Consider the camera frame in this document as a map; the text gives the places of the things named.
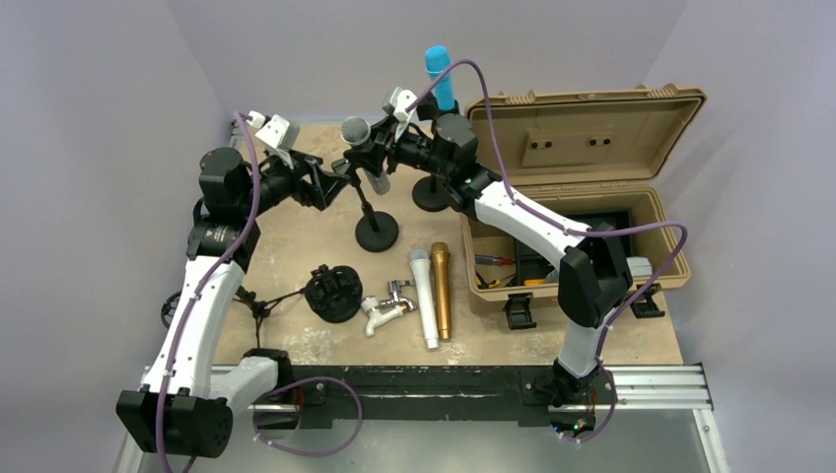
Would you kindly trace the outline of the glitter silver microphone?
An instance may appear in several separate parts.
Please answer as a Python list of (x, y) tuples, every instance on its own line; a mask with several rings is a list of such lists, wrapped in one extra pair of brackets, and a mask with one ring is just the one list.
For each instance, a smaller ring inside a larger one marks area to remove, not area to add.
[[(353, 150), (359, 149), (362, 145), (370, 142), (371, 125), (360, 116), (350, 116), (341, 124), (340, 137)], [(386, 195), (390, 191), (390, 182), (384, 173), (375, 175), (368, 166), (361, 166), (361, 169), (364, 171), (372, 189), (379, 196)]]

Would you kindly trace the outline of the black stand with clip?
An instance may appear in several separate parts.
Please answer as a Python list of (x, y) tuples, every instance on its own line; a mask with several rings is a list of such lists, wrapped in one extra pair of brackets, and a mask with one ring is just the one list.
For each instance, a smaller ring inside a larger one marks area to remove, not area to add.
[(333, 171), (349, 177), (350, 185), (355, 189), (361, 202), (363, 217), (355, 227), (355, 239), (366, 251), (379, 253), (394, 246), (399, 237), (397, 221), (389, 213), (376, 211), (368, 201), (362, 189), (360, 176), (345, 158), (336, 160)]
[[(429, 119), (431, 121), (430, 130), (432, 134), (436, 133), (437, 121), (442, 115), (460, 114), (458, 101), (453, 101), (452, 109), (442, 110), (433, 93), (422, 99), (417, 109), (421, 120)], [(415, 205), (426, 212), (442, 212), (449, 207), (448, 197), (443, 192), (443, 188), (434, 174), (420, 178), (414, 184), (411, 196)]]

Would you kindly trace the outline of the black stand with shock mount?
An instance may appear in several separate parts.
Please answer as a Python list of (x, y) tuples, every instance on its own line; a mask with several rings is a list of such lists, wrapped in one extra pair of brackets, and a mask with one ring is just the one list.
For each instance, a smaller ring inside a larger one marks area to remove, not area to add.
[(323, 321), (344, 323), (360, 310), (363, 284), (357, 271), (347, 265), (319, 265), (303, 288), (310, 309)]

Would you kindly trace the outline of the white microphone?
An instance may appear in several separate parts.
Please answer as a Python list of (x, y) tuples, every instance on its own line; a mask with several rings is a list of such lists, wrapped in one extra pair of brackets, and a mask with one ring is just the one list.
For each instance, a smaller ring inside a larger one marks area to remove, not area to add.
[(427, 349), (435, 351), (439, 349), (439, 333), (430, 279), (431, 263), (429, 254), (424, 249), (416, 249), (410, 253), (409, 259), (419, 306), (423, 338)]

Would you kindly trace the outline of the gold microphone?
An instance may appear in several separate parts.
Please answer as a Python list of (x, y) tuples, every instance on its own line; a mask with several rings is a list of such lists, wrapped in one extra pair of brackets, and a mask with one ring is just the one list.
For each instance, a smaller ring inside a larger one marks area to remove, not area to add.
[(451, 341), (453, 338), (450, 263), (448, 245), (442, 241), (434, 242), (431, 246), (431, 264), (435, 282), (436, 317), (442, 341)]

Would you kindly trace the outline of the blue microphone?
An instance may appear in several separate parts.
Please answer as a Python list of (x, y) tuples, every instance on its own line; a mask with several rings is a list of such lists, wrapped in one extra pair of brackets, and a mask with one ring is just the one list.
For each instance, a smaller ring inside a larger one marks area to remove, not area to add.
[(448, 50), (443, 45), (434, 45), (425, 51), (425, 70), (429, 78), (436, 81), (434, 95), (440, 111), (455, 109), (453, 80), (451, 74), (444, 71), (452, 64)]

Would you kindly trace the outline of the black tripod shock mount stand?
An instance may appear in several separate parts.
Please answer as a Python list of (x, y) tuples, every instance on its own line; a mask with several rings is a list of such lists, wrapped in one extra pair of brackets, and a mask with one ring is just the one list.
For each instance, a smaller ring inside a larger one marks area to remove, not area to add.
[[(272, 314), (273, 309), (278, 306), (279, 303), (294, 296), (300, 296), (303, 292), (303, 289), (299, 289), (271, 300), (259, 300), (256, 296), (256, 292), (249, 291), (244, 286), (238, 287), (236, 294), (233, 297), (233, 301), (243, 304), (249, 309), (254, 320), (254, 337), (257, 348), (261, 348), (260, 332), (263, 322)], [(171, 327), (180, 296), (181, 292), (173, 293), (164, 301), (161, 307), (160, 319), (166, 328)]]

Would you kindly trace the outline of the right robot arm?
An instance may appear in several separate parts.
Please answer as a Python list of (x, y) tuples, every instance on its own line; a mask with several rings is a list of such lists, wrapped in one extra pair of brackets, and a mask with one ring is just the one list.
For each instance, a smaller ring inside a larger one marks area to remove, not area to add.
[(545, 257), (558, 271), (558, 305), (568, 316), (566, 336), (554, 362), (553, 386), (568, 401), (592, 388), (600, 372), (598, 343), (605, 319), (621, 304), (633, 278), (618, 238), (562, 217), (516, 192), (477, 160), (471, 122), (444, 114), (433, 137), (412, 133), (407, 122), (387, 116), (375, 124), (349, 117), (340, 135), (344, 157), (374, 177), (405, 165), (436, 176), (452, 209), (501, 230)]

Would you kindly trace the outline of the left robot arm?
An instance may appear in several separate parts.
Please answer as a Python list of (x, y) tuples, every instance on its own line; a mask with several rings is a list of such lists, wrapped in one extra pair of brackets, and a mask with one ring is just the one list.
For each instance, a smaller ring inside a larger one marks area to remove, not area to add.
[(122, 391), (115, 406), (139, 448), (163, 457), (217, 458), (239, 413), (262, 396), (271, 403), (291, 396), (293, 371), (282, 350), (250, 349), (231, 371), (212, 374), (220, 332), (260, 237), (257, 217), (288, 199), (323, 211), (350, 182), (296, 150), (261, 165), (223, 147), (199, 166), (202, 197), (174, 317), (139, 387)]

